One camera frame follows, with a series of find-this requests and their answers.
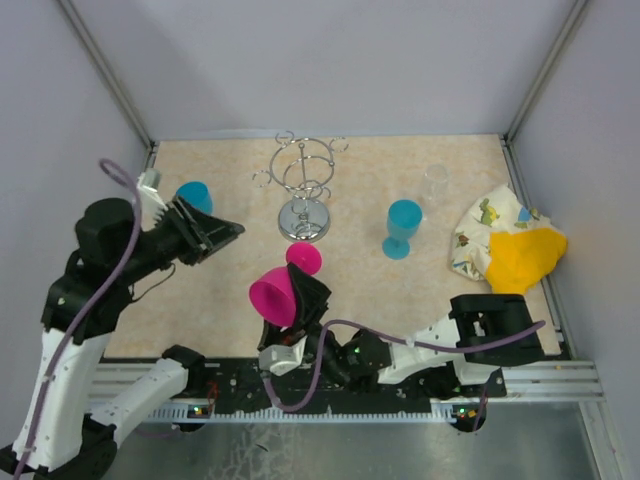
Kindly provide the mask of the clear wine glass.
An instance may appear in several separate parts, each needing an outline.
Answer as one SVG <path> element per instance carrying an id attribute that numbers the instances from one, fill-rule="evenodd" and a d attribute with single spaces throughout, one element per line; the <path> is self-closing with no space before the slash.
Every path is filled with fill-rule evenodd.
<path id="1" fill-rule="evenodd" d="M 424 172 L 425 196 L 431 202 L 442 200 L 446 195 L 449 171 L 443 164 L 433 164 Z"/>

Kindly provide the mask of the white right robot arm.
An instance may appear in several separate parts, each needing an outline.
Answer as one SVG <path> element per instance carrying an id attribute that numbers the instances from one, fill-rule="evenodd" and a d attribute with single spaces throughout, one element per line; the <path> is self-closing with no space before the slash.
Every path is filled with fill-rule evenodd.
<path id="1" fill-rule="evenodd" d="M 263 377 L 285 377 L 308 365 L 309 389 L 322 380 L 353 392 L 373 392 L 423 377 L 433 397 L 470 395 L 503 367 L 535 363 L 544 356 L 523 296 L 465 294 L 435 323 L 396 337 L 350 322 L 355 333 L 340 343 L 336 321 L 325 321 L 330 289 L 294 263 L 270 271 L 250 288 L 264 320 L 258 364 Z"/>

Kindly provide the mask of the dinosaur print yellow cloth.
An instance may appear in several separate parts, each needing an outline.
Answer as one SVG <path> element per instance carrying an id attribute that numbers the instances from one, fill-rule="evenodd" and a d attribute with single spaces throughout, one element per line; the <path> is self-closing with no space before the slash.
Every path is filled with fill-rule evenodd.
<path id="1" fill-rule="evenodd" d="M 450 266 L 497 294 L 526 294 L 565 255 L 568 239 L 503 184 L 480 196 L 453 229 Z"/>

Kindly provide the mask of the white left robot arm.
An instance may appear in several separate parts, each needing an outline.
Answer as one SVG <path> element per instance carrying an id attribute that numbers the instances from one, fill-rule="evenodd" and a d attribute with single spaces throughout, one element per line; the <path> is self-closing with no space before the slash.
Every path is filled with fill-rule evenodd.
<path id="1" fill-rule="evenodd" d="M 205 358 L 184 346 L 167 349 L 152 369 L 108 406 L 90 409 L 88 394 L 131 288 L 174 262 L 193 266 L 245 229 L 174 197 L 143 231 L 138 205 L 121 198 L 92 203 L 75 225 L 78 248 L 50 287 L 41 322 L 36 386 L 19 437 L 1 450 L 2 471 L 37 479 L 99 479 L 118 447 L 170 398 L 201 394 Z"/>

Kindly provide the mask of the blue wine glass front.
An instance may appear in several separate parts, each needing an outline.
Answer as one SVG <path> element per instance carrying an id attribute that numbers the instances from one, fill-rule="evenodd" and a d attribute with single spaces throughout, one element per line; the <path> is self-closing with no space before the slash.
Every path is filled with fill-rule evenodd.
<path id="1" fill-rule="evenodd" d="M 410 253 L 409 240 L 417 233 L 423 220 L 420 205 L 409 199 L 395 201 L 388 209 L 388 237 L 382 243 L 383 253 L 392 260 L 401 260 Z"/>

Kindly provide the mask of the blue wine glass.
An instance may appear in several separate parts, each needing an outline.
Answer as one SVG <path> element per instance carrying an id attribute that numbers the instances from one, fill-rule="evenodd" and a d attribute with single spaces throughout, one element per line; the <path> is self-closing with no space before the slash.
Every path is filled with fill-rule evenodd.
<path id="1" fill-rule="evenodd" d="M 212 215 L 214 204 L 208 186 L 200 181 L 191 181 L 181 185 L 176 195 L 183 198 L 199 211 Z"/>
<path id="2" fill-rule="evenodd" d="M 388 209 L 388 237 L 382 243 L 383 253 L 392 260 L 401 260 L 410 253 L 409 240 L 417 233 L 423 220 L 420 205 L 409 199 L 395 201 Z"/>

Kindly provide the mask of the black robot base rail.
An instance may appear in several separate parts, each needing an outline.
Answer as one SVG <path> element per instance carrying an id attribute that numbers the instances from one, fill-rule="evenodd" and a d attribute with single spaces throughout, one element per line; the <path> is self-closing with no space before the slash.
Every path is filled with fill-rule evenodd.
<path id="1" fill-rule="evenodd" d="M 311 401 L 297 413 L 274 407 L 250 358 L 211 358 L 203 385 L 147 410 L 146 423 L 195 427 L 218 423 L 448 423 L 472 432 L 491 404 L 580 403 L 604 398 L 595 366 L 587 361 L 542 361 L 504 367 L 472 386 L 438 396 L 433 373 L 418 373 L 398 385 L 356 393 L 320 379 Z"/>

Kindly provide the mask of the pink plastic wine glass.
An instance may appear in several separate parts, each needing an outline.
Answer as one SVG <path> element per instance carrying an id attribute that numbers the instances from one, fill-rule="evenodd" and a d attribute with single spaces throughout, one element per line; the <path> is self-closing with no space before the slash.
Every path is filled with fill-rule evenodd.
<path id="1" fill-rule="evenodd" d="M 288 266 L 294 265 L 303 273 L 314 276 L 321 270 L 323 259 L 314 245 L 297 242 L 287 249 L 285 262 L 284 266 L 263 274 L 249 288 L 251 305 L 266 322 L 276 327 L 291 327 L 297 312 Z"/>

